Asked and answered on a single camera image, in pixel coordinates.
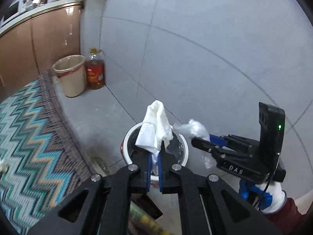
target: gloved hand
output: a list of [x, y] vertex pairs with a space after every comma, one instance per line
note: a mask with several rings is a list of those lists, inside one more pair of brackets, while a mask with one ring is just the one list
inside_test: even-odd
[[[241, 179], [239, 182], [239, 194], [246, 200], [249, 197], [249, 192], [255, 192], [261, 195], [266, 187], [266, 183], [254, 184], [249, 181]], [[260, 201], [259, 208], [263, 214], [273, 214], [281, 210], [287, 200], [285, 191], [281, 190], [281, 184], [272, 181], [266, 190], [263, 198]]]

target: striped rug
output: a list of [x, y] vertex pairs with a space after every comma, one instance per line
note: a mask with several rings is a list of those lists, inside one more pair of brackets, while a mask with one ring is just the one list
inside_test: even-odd
[[94, 172], [48, 74], [0, 104], [0, 159], [9, 164], [0, 178], [1, 208], [20, 234]]

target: cooking oil bottle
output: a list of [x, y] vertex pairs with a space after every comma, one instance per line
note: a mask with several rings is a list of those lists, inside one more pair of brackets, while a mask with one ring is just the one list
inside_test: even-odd
[[90, 89], [99, 89], [105, 85], [104, 61], [100, 52], [101, 50], [91, 48], [89, 57], [85, 61], [87, 82]]

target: brown cabinet door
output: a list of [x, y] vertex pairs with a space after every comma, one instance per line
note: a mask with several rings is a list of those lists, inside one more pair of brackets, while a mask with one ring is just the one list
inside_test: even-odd
[[30, 22], [17, 26], [0, 38], [0, 74], [7, 96], [38, 78]]
[[80, 6], [58, 9], [31, 20], [34, 52], [39, 72], [59, 59], [79, 55]]

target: cable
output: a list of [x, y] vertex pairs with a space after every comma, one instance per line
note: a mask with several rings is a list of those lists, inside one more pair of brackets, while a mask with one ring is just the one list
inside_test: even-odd
[[261, 200], [262, 200], [264, 194], [266, 193], [266, 190], [267, 190], [268, 187], [270, 186], [270, 183], [271, 183], [271, 181], [272, 181], [272, 179], [273, 179], [273, 177], [274, 177], [275, 171], [276, 171], [277, 166], [278, 166], [279, 156], [280, 156], [280, 155], [281, 155], [280, 153], [276, 153], [277, 161], [276, 161], [276, 164], [275, 164], [275, 166], [274, 166], [274, 168], [273, 168], [273, 172], [272, 172], [272, 174], [270, 175], [269, 180], [267, 181], [267, 184], [266, 184], [266, 186], [265, 186], [265, 188], [264, 188], [264, 191], [262, 192], [260, 198], [256, 201], [256, 203], [253, 204], [253, 207], [256, 207], [256, 206], [261, 202]]

